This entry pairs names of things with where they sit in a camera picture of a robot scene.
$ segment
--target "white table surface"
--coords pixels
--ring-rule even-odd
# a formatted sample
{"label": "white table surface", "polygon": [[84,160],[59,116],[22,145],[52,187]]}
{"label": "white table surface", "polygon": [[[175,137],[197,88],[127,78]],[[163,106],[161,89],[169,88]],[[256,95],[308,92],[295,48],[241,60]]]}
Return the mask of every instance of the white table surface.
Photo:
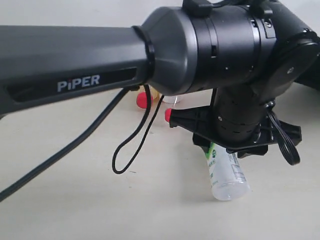
{"label": "white table surface", "polygon": [[[39,20],[38,24],[44,25],[85,25],[81,14],[85,12],[84,0],[74,0],[78,2],[75,9],[82,11],[70,11],[74,17],[69,18],[70,1],[30,2],[42,9],[39,15],[28,18],[35,10],[26,5],[17,10],[20,18],[16,18],[8,12],[18,1],[0,0],[0,13],[4,14],[0,24],[36,24]],[[141,5],[147,1],[134,2]],[[133,24],[141,22],[154,7],[180,1],[149,2],[141,10],[144,15],[132,15]],[[120,3],[105,5],[108,9],[101,10],[102,1],[87,2],[86,10],[92,12],[95,6],[110,13],[105,17],[108,25],[119,17],[112,8],[119,10]],[[51,8],[56,14],[61,11],[62,17],[54,18]],[[88,18],[88,25],[104,24],[98,10],[101,15]],[[122,21],[119,25],[130,23]],[[115,94],[117,90],[2,119],[0,189],[76,138]],[[203,106],[209,101],[210,92],[195,93],[187,95],[178,107]],[[115,175],[111,169],[113,152],[143,115],[135,105],[135,95],[127,95],[87,141],[0,204],[0,240],[320,239],[320,92],[295,84],[277,101],[279,118],[302,126],[303,142],[298,146],[301,164],[289,166],[277,146],[270,147],[265,157],[242,159],[252,192],[233,202],[213,199],[203,152],[192,145],[191,133],[168,127],[164,110],[163,106],[129,171]],[[123,149],[119,168],[139,142],[137,138]]]}

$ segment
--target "robotic arm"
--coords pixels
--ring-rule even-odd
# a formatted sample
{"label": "robotic arm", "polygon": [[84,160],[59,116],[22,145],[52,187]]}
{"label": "robotic arm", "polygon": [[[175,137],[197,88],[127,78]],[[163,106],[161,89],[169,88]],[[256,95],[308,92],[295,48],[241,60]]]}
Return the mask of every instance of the robotic arm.
{"label": "robotic arm", "polygon": [[184,0],[128,28],[0,26],[0,116],[145,84],[166,96],[212,89],[209,106],[173,110],[170,126],[240,158],[278,143],[295,165],[284,143],[296,146],[301,129],[272,108],[316,62],[319,43],[278,0]]}

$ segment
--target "cylindrical joint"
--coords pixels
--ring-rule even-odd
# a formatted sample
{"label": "cylindrical joint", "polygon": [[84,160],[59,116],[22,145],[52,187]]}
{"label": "cylindrical joint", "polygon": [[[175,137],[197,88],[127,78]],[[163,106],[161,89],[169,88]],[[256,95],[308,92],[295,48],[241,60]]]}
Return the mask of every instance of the cylindrical joint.
{"label": "cylindrical joint", "polygon": [[265,106],[259,104],[246,85],[219,88],[211,112],[218,135],[230,143],[251,138],[267,114]]}

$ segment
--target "piper logo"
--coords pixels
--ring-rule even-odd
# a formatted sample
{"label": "piper logo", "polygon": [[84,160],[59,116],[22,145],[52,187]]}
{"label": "piper logo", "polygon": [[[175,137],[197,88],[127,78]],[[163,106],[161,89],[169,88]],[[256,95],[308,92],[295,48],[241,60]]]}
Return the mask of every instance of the piper logo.
{"label": "piper logo", "polygon": [[100,75],[85,76],[82,78],[60,81],[57,83],[57,92],[71,91],[75,89],[83,89],[91,86],[99,85]]}

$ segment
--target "red object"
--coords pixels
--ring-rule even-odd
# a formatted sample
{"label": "red object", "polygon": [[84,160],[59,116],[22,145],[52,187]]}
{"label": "red object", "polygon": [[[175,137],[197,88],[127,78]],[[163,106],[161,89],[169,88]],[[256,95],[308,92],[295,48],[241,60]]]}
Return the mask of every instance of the red object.
{"label": "red object", "polygon": [[168,123],[170,122],[171,110],[172,110],[172,108],[168,108],[167,110],[165,110],[165,113],[164,113],[164,119],[165,119]]}
{"label": "red object", "polygon": [[[154,98],[151,96],[151,104],[153,104]],[[147,94],[145,92],[140,92],[138,96],[136,96],[136,104],[141,109],[147,108]]]}

